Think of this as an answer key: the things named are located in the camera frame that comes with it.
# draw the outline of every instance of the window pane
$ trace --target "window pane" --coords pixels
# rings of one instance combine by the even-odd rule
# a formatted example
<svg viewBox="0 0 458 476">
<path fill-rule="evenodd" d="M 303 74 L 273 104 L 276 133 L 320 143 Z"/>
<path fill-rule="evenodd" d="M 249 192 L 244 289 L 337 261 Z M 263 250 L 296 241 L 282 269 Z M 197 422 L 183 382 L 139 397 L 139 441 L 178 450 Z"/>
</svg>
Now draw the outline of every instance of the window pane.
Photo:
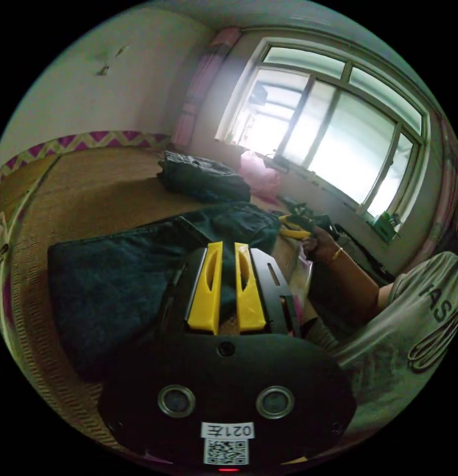
<svg viewBox="0 0 458 476">
<path fill-rule="evenodd" d="M 255 110 L 259 114 L 265 114 L 269 116 L 276 116 L 280 119 L 285 119 L 289 121 L 293 116 L 294 109 L 288 109 L 277 104 L 265 104 L 265 106 L 256 107 Z"/>
<path fill-rule="evenodd" d="M 301 73 L 258 70 L 232 127 L 232 143 L 261 154 L 273 154 L 286 133 L 308 78 Z"/>
<path fill-rule="evenodd" d="M 373 215 L 373 217 L 385 212 L 394 200 L 406 172 L 407 163 L 409 162 L 413 147 L 414 144 L 404 134 L 401 134 L 394 154 L 393 164 L 379 187 L 373 203 L 371 203 L 368 208 L 368 213 Z"/>
<path fill-rule="evenodd" d="M 243 147 L 264 155 L 273 154 L 277 150 L 288 127 L 288 122 L 268 116 L 256 115 L 247 128 Z"/>
<path fill-rule="evenodd" d="M 349 83 L 382 101 L 397 112 L 418 134 L 421 134 L 421 114 L 406 99 L 382 81 L 358 68 L 353 68 Z"/>
<path fill-rule="evenodd" d="M 265 63 L 287 64 L 300 68 L 319 71 L 341 79 L 344 62 L 310 51 L 295 50 L 292 48 L 270 48 L 263 60 Z"/>
<path fill-rule="evenodd" d="M 313 144 L 318 129 L 327 113 L 335 88 L 329 84 L 317 81 L 303 111 L 288 139 L 283 157 L 300 165 Z"/>
<path fill-rule="evenodd" d="M 309 170 L 361 203 L 381 170 L 394 127 L 365 101 L 342 93 Z"/>
</svg>

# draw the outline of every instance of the pink curtain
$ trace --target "pink curtain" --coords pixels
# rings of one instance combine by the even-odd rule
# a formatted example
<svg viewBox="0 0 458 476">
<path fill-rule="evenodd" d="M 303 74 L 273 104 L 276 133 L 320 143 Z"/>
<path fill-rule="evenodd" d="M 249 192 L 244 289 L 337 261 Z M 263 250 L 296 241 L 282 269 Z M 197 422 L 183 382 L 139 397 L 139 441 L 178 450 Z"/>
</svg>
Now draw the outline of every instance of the pink curtain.
<svg viewBox="0 0 458 476">
<path fill-rule="evenodd" d="M 189 145 L 200 105 L 222 63 L 241 36 L 237 27 L 226 28 L 218 33 L 207 48 L 186 93 L 183 111 L 171 139 L 174 145 Z"/>
<path fill-rule="evenodd" d="M 452 220 L 458 200 L 458 141 L 449 122 L 444 117 L 438 118 L 442 128 L 444 159 L 441 195 L 429 237 L 405 273 L 432 256 Z"/>
</svg>

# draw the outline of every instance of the window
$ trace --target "window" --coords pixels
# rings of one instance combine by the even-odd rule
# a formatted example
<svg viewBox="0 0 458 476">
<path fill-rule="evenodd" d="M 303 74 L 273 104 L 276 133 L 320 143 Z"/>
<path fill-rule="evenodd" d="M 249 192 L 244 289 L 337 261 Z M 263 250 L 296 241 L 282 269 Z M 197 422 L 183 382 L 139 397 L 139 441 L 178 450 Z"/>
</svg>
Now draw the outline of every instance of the window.
<svg viewBox="0 0 458 476">
<path fill-rule="evenodd" d="M 314 172 L 360 215 L 393 213 L 423 142 L 409 99 L 342 58 L 269 46 L 226 140 Z"/>
</svg>

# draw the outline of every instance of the hand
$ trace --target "hand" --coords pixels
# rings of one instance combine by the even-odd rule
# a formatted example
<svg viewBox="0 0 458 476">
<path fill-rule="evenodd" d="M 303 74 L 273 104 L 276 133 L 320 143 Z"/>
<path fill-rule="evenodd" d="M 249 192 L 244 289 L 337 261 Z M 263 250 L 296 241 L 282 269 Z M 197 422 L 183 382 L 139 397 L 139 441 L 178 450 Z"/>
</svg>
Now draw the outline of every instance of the hand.
<svg viewBox="0 0 458 476">
<path fill-rule="evenodd" d="M 329 265 L 340 249 L 333 237 L 322 228 L 315 227 L 314 234 L 302 240 L 303 251 L 310 261 Z"/>
</svg>

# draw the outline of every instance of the zigzag pattern border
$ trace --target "zigzag pattern border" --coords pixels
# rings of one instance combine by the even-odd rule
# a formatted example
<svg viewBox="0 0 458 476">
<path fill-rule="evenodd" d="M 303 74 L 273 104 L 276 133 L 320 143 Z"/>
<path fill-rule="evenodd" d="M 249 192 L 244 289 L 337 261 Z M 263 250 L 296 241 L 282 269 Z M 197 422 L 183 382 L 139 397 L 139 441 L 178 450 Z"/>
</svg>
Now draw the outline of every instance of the zigzag pattern border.
<svg viewBox="0 0 458 476">
<path fill-rule="evenodd" d="M 37 144 L 12 157 L 0 167 L 0 183 L 12 172 L 29 162 L 51 154 L 64 154 L 95 147 L 140 147 L 143 149 L 166 149 L 171 136 L 161 133 L 145 133 L 133 130 L 103 130 L 72 134 Z"/>
</svg>

